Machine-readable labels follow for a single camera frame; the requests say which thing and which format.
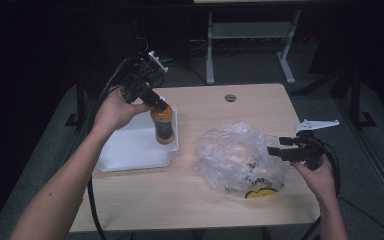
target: orange juice bottle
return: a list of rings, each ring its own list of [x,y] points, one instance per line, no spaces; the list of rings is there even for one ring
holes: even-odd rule
[[[155,125],[155,138],[160,144],[170,144],[174,140],[173,109],[170,105],[151,110],[151,118]]]

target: plastic bag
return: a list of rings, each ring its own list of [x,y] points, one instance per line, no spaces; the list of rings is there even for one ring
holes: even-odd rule
[[[267,146],[279,146],[277,137],[238,122],[209,130],[198,139],[194,170],[212,188],[251,198],[277,192],[290,166],[270,156]]]

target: white box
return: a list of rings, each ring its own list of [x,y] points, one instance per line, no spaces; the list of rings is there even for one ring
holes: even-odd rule
[[[140,113],[111,135],[99,156],[98,169],[101,172],[114,172],[169,166],[179,150],[177,108],[172,108],[175,133],[172,143],[158,143],[150,113]]]

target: person's left arm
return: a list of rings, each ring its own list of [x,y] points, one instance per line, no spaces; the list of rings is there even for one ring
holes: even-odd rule
[[[148,110],[150,107],[144,104],[126,104],[119,91],[111,92],[100,107],[91,132],[28,204],[11,239],[64,239],[105,142],[134,115]]]

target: background desk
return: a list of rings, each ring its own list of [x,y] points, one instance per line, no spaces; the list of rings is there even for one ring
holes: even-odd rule
[[[280,84],[156,89],[178,108],[179,152],[166,168],[101,173],[95,170],[97,212],[104,230],[184,229],[310,223],[318,204],[290,168],[275,195],[241,199],[213,190],[192,169],[195,144],[210,128],[244,121],[276,136],[295,136],[299,124]],[[234,94],[235,102],[224,96]],[[71,231],[95,231],[84,197]]]

